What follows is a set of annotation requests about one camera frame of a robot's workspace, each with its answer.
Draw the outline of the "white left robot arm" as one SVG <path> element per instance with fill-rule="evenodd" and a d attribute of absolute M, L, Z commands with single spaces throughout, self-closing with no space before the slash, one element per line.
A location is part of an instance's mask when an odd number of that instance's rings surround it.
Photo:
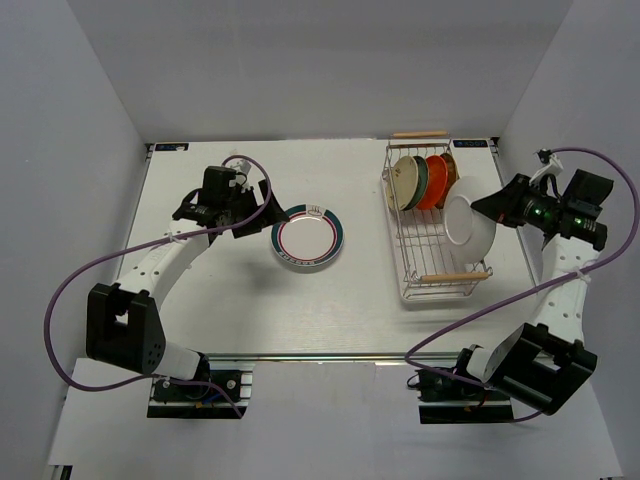
<path fill-rule="evenodd" d="M 203 354 L 167 340 L 160 310 L 171 289 L 224 232 L 241 238 L 289 220 L 269 178 L 256 187 L 248 176 L 257 162 L 232 155 L 209 166 L 199 188 L 189 192 L 164 236 L 113 284 L 97 284 L 88 295 L 86 353 L 89 358 L 144 376 L 167 377 L 188 398 L 211 387 Z"/>

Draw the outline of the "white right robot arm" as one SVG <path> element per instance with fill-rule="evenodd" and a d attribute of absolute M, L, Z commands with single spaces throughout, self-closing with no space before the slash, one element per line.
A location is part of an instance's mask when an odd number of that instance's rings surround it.
<path fill-rule="evenodd" d="M 611 180 L 577 170 L 564 193 L 554 197 L 518 174 L 502 190 L 472 203 L 472 209 L 508 227 L 531 225 L 544 235 L 544 281 L 577 274 L 604 249 L 607 228 L 598 222 Z M 472 399 L 488 386 L 545 414 L 555 414 L 593 374 L 597 357 L 584 346 L 582 311 L 586 279 L 575 276 L 542 289 L 522 326 L 495 349 L 469 349 L 468 362 L 453 371 L 451 384 Z"/>

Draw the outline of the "cream plate with print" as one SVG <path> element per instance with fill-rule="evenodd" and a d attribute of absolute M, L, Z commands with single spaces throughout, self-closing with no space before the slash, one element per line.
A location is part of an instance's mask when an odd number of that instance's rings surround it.
<path fill-rule="evenodd" d="M 400 211 L 410 210 L 409 207 L 418 183 L 418 168 L 414 156 L 401 157 L 392 167 L 391 180 L 388 184 L 388 201 L 391 207 L 396 206 Z"/>

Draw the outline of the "white plate green red rim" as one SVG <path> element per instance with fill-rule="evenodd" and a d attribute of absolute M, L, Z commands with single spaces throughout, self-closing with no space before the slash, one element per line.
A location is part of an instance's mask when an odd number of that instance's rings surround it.
<path fill-rule="evenodd" d="M 340 255 L 345 232 L 330 209 L 298 204 L 285 211 L 289 220 L 271 229 L 275 257 L 294 270 L 314 271 L 328 267 Z"/>

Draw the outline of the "plain white bowl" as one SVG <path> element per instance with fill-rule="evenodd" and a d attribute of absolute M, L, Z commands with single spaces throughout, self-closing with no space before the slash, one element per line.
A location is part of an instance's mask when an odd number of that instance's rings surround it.
<path fill-rule="evenodd" d="M 496 236 L 496 223 L 471 208 L 490 193 L 474 176 L 457 180 L 448 192 L 443 225 L 449 249 L 458 262 L 480 262 L 489 253 Z"/>

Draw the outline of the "dark green plate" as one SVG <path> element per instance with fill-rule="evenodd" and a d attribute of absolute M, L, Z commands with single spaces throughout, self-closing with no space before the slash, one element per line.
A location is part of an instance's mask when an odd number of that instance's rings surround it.
<path fill-rule="evenodd" d="M 429 183 L 429 167 L 424 157 L 413 157 L 418 168 L 418 183 L 409 207 L 416 209 L 422 201 Z"/>

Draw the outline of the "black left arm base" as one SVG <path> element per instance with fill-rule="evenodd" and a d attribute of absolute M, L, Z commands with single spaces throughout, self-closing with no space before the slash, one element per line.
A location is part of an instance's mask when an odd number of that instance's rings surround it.
<path fill-rule="evenodd" d="M 147 417 L 150 419 L 240 420 L 251 398 L 252 364 L 236 360 L 209 359 L 199 373 L 197 385 L 169 379 L 154 380 Z"/>

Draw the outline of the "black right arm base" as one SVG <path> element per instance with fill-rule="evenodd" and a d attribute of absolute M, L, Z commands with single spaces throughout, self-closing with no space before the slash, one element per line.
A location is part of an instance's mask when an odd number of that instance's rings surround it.
<path fill-rule="evenodd" d="M 437 373 L 417 370 L 406 386 L 418 393 L 419 420 L 422 425 L 493 424 L 515 419 L 508 396 L 467 382 L 441 375 L 446 372 L 466 379 L 471 356 L 463 349 L 454 367 L 436 367 Z"/>

